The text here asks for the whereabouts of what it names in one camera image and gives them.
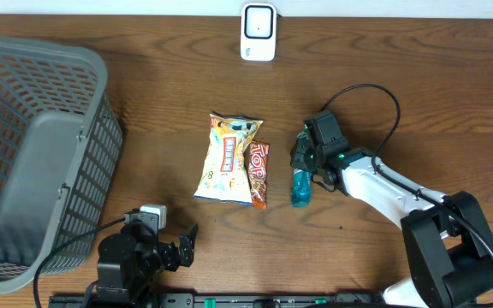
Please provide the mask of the blue mouthwash bottle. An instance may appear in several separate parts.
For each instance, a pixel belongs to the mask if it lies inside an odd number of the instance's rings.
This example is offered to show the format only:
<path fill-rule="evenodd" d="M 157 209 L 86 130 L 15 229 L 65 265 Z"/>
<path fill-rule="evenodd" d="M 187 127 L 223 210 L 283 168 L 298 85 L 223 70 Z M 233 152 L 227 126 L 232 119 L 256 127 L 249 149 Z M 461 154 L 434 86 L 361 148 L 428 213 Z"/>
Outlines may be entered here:
<path fill-rule="evenodd" d="M 297 134 L 296 142 L 291 150 L 291 166 L 293 168 L 293 189 L 291 192 L 291 205 L 295 208 L 307 207 L 311 202 L 311 174 L 300 169 L 299 159 L 302 152 L 300 147 L 308 144 L 306 132 Z"/>

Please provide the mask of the red Top candy bar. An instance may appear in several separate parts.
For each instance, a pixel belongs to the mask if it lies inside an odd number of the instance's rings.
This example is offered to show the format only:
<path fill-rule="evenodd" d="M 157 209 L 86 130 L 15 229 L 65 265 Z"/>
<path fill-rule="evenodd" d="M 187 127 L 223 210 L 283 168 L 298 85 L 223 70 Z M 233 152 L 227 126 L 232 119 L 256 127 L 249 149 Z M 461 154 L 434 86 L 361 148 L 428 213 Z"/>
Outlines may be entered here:
<path fill-rule="evenodd" d="M 267 208 L 267 163 L 270 145 L 253 140 L 249 145 L 247 175 L 250 183 L 252 205 Z"/>

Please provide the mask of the yellow snack bag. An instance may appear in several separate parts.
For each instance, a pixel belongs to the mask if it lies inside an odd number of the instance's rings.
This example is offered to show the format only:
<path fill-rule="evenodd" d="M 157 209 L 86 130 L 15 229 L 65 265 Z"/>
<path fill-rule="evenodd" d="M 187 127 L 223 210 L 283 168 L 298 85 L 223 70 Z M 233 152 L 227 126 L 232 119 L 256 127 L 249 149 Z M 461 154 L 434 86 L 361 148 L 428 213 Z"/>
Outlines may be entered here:
<path fill-rule="evenodd" d="M 251 205 L 245 151 L 263 120 L 210 113 L 209 146 L 195 198 Z"/>

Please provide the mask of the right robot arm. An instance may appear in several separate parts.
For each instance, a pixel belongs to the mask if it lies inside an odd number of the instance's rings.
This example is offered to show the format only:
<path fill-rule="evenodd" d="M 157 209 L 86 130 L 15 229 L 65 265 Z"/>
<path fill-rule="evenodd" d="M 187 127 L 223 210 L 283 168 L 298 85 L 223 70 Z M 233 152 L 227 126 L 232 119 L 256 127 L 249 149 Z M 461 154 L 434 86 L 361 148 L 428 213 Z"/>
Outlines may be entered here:
<path fill-rule="evenodd" d="M 410 276 L 385 288 L 382 304 L 478 307 L 478 296 L 493 290 L 493 234 L 475 197 L 427 189 L 367 149 L 351 148 L 330 111 L 304 125 L 292 167 L 328 192 L 367 203 L 402 232 Z"/>

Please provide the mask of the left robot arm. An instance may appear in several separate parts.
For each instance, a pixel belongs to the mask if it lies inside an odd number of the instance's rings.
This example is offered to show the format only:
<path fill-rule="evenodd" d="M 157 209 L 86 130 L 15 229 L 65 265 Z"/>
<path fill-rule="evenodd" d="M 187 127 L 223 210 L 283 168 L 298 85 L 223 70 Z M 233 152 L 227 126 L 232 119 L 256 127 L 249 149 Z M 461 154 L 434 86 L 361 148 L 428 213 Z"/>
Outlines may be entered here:
<path fill-rule="evenodd" d="M 197 224 L 179 236 L 179 243 L 158 239 L 158 225 L 127 222 L 118 234 L 98 246 L 98 279 L 86 290 L 83 307 L 159 307 L 152 289 L 155 275 L 189 267 L 194 261 Z"/>

